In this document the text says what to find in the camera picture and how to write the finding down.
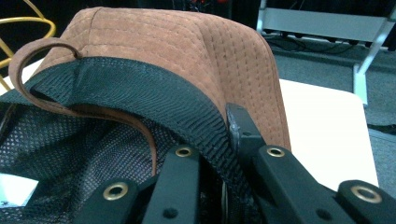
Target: mesh lining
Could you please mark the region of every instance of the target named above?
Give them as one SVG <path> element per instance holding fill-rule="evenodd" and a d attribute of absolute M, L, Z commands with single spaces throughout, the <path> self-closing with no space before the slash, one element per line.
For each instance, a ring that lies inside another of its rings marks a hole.
<path fill-rule="evenodd" d="M 220 112 L 178 75 L 132 60 L 84 58 L 46 69 L 26 86 L 62 105 L 100 105 L 141 116 L 154 135 L 160 167 L 171 146 L 181 140 L 191 144 L 236 195 L 245 221 L 257 216 Z M 0 100 L 27 104 L 15 91 Z M 0 221 L 13 216 L 9 220 L 69 222 L 104 181 L 125 177 L 141 183 L 149 177 L 147 143 L 130 127 L 54 115 L 28 105 L 20 105 L 12 122 L 1 143 L 0 172 L 37 179 L 40 185 L 29 206 L 0 209 Z M 10 147 L 12 141 L 18 144 Z"/>

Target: quilted brown fabric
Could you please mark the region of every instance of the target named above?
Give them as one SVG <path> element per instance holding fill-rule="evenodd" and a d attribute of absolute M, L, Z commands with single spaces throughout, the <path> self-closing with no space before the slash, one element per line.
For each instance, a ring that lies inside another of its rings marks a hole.
<path fill-rule="evenodd" d="M 225 104 L 244 106 L 267 144 L 290 148 L 274 56 L 254 30 L 220 17 L 181 11 L 104 8 L 80 11 L 61 39 L 83 57 L 155 64 L 206 94 L 225 118 Z M 37 70 L 73 61 L 52 49 Z"/>

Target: paper tag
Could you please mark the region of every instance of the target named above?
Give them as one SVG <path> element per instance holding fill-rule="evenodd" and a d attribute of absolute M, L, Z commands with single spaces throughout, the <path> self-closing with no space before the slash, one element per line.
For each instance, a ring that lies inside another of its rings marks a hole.
<path fill-rule="evenodd" d="M 25 206 L 37 184 L 33 179 L 0 174 L 0 208 Z"/>

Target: strap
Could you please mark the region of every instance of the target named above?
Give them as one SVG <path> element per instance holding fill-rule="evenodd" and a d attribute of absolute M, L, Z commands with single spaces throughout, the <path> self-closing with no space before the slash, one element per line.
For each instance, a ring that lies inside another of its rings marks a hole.
<path fill-rule="evenodd" d="M 119 110 L 105 108 L 97 105 L 78 105 L 75 106 L 73 109 L 70 109 L 56 102 L 39 99 L 33 96 L 33 94 L 30 93 L 28 90 L 26 90 L 21 78 L 22 70 L 25 67 L 25 65 L 38 52 L 56 47 L 70 49 L 73 52 L 74 57 L 76 59 L 82 58 L 82 54 L 76 48 L 74 48 L 72 45 L 59 38 L 54 38 L 54 37 L 43 38 L 31 42 L 23 46 L 21 49 L 19 49 L 15 53 L 14 57 L 12 58 L 9 64 L 8 74 L 15 89 L 33 105 L 36 105 L 49 112 L 75 116 L 75 117 L 83 117 L 83 118 L 114 120 L 136 128 L 148 140 L 148 145 L 150 148 L 151 160 L 152 160 L 151 174 L 156 175 L 157 149 L 155 147 L 154 137 L 150 132 L 149 128 L 146 127 L 146 125 L 136 117 Z"/>

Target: gray carpet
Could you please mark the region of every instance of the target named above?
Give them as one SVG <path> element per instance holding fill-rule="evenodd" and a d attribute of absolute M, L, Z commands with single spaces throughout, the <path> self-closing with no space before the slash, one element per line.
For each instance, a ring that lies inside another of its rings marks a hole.
<path fill-rule="evenodd" d="M 353 92 L 352 66 L 361 62 L 368 53 L 368 49 L 360 45 L 351 47 L 299 39 L 297 41 L 302 41 L 309 49 L 323 51 L 331 48 L 326 50 L 330 53 L 307 52 L 302 48 L 299 48 L 301 51 L 290 52 L 288 50 L 298 47 L 293 41 L 281 40 L 277 36 L 266 39 L 275 54 L 281 78 L 341 91 Z M 369 105 L 365 108 L 367 123 L 395 124 L 396 52 L 381 49 L 366 75 L 369 98 Z M 396 198 L 396 141 L 378 136 L 378 133 L 370 132 L 379 187 Z"/>

